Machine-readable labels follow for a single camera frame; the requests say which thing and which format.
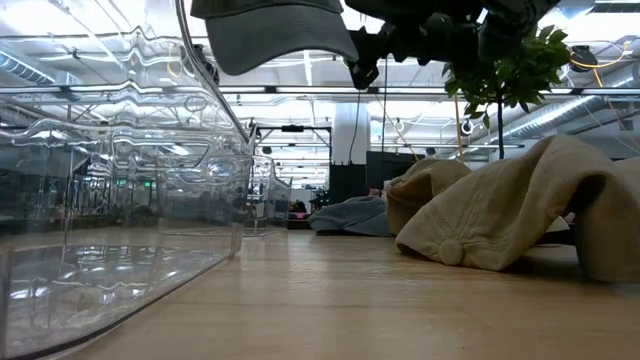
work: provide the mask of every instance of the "plant stem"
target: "plant stem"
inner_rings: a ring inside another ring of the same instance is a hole
[[[502,136],[502,94],[498,94],[496,103],[498,104],[498,147],[500,150],[500,160],[502,160],[504,159],[504,138]]]

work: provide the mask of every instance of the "gray fabric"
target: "gray fabric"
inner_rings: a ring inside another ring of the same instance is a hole
[[[278,56],[306,49],[326,50],[355,61],[358,52],[338,0],[223,1],[194,3],[191,14],[206,20],[213,54],[229,75],[240,75]]]
[[[309,217],[315,231],[348,231],[366,236],[391,236],[387,205],[378,197],[351,198],[327,206]]]

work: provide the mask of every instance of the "cap brim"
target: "cap brim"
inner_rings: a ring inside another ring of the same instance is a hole
[[[358,51],[339,14],[313,6],[270,6],[206,20],[220,69],[240,75],[278,56],[325,50],[351,61]]]
[[[386,211],[367,220],[346,226],[344,230],[364,236],[391,236],[391,231],[389,230],[389,218],[387,217]]]

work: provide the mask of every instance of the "white column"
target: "white column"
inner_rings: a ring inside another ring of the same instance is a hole
[[[369,149],[369,123],[366,102],[360,103],[359,111],[355,103],[339,103],[333,119],[333,163],[349,165],[349,150],[353,142],[351,161],[356,165],[365,165]]]

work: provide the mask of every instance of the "clear plastic panel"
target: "clear plastic panel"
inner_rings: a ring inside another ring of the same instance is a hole
[[[0,7],[0,358],[91,336],[239,250],[253,149],[183,6]]]
[[[245,236],[265,236],[286,230],[291,181],[276,177],[273,159],[254,156],[247,194]]]

